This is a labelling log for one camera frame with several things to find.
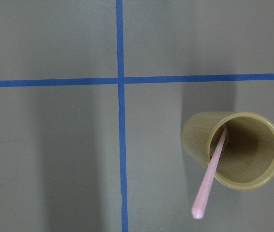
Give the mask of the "pink chopstick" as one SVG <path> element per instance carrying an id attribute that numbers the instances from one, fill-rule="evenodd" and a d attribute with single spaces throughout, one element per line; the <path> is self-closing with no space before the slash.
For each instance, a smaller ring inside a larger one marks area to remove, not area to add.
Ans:
<path id="1" fill-rule="evenodd" d="M 205 176 L 201 182 L 200 188 L 196 195 L 195 201 L 191 208 L 192 217 L 194 219 L 203 219 L 209 195 L 213 185 L 216 169 L 223 150 L 224 142 L 228 134 L 228 129 L 225 127 L 222 131 L 218 144 L 214 150 L 213 156 L 210 160 Z"/>

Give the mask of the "tan bamboo cup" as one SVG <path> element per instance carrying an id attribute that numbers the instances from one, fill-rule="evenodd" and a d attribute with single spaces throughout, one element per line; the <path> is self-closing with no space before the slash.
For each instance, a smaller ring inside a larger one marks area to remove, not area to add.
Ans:
<path id="1" fill-rule="evenodd" d="M 274 123 L 252 112 L 201 112 L 181 129 L 186 153 L 207 168 L 223 129 L 228 129 L 215 177 L 234 190 L 260 188 L 274 177 Z"/>

